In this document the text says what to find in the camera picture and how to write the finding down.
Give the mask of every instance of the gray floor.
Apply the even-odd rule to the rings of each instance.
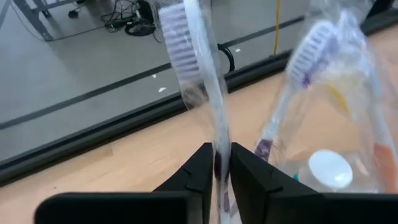
[[[284,22],[302,15],[309,0],[282,1]],[[109,12],[107,0],[84,7],[71,20],[74,5],[52,9],[46,21],[55,38],[101,25],[99,16]],[[275,24],[276,1],[214,0],[213,28],[219,43],[227,42]],[[280,32],[279,52],[294,46],[301,24]],[[274,33],[230,48],[236,68],[272,54]],[[228,63],[220,54],[223,70]],[[0,122],[46,108],[99,87],[169,62],[165,47],[153,36],[130,37],[97,29],[56,42],[32,37],[9,8],[0,28]],[[0,160],[39,147],[66,135],[96,125],[139,106],[178,92],[173,70],[166,70],[121,88],[90,98],[37,119],[0,130]]]

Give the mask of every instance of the wooden surface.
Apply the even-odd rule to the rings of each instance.
[[[397,37],[398,27],[371,37],[371,43],[382,55],[384,65],[391,73],[398,70]],[[281,83],[282,76],[276,75],[228,96],[233,141],[248,149],[254,147],[267,118],[269,105],[274,101]],[[316,141],[311,145],[305,144],[305,140],[313,139],[314,134],[330,136],[336,132],[343,133],[339,135],[342,142],[356,138],[351,135],[355,129],[348,127],[339,114],[329,112],[326,104],[318,104],[310,113],[308,130],[311,131],[299,131],[301,141],[292,140],[297,151],[289,151],[290,157],[302,150],[317,148]],[[2,187],[0,223],[32,223],[36,206],[43,199],[60,192],[153,190],[170,177],[203,142],[209,140],[210,135],[202,124],[204,119],[194,119],[195,114],[187,112],[175,116]],[[322,129],[325,126],[334,128]]]

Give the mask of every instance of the plastic packaging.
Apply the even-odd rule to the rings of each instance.
[[[397,193],[398,94],[359,28],[370,7],[312,0],[256,144],[258,156],[271,150],[271,164],[321,192]]]
[[[188,109],[211,118],[215,149],[215,177],[219,222],[229,223],[228,166],[231,150],[223,97],[226,85],[220,73],[217,45],[210,26],[209,1],[169,1],[158,13],[171,64],[176,71],[182,98]]]

